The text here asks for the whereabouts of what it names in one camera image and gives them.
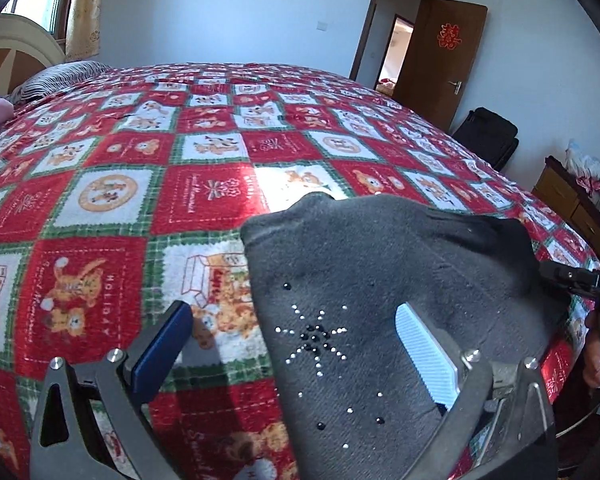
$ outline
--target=headboard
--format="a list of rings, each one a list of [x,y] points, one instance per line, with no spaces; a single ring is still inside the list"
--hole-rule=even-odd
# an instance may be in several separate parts
[[[63,61],[62,48],[44,28],[24,16],[0,15],[0,96]]]

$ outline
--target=drawer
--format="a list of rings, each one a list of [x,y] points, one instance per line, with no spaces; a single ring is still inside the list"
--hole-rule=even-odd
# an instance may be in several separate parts
[[[564,219],[569,219],[578,206],[576,190],[548,166],[544,168],[533,194]]]
[[[600,227],[593,221],[583,206],[579,205],[571,215],[571,223],[600,257]]]

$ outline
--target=bedspread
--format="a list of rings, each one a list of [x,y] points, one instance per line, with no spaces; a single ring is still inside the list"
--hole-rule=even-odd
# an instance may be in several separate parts
[[[519,219],[539,258],[598,266],[550,209],[391,99],[285,65],[113,70],[18,111],[0,134],[0,455],[28,476],[46,366],[125,348],[173,300],[194,330],[146,409],[188,478],[291,480],[295,466],[238,229],[312,190],[392,193]],[[587,305],[542,364],[551,398]],[[106,414],[116,465],[134,471]]]

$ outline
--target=hand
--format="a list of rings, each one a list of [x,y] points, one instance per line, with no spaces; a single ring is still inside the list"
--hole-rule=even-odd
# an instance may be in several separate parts
[[[592,310],[587,315],[584,325],[589,329],[584,343],[584,381],[591,388],[600,388],[600,330],[598,315]]]

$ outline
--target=door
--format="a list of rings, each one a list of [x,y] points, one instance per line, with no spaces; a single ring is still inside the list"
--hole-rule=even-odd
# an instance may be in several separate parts
[[[422,0],[394,100],[448,132],[480,45],[487,7]]]

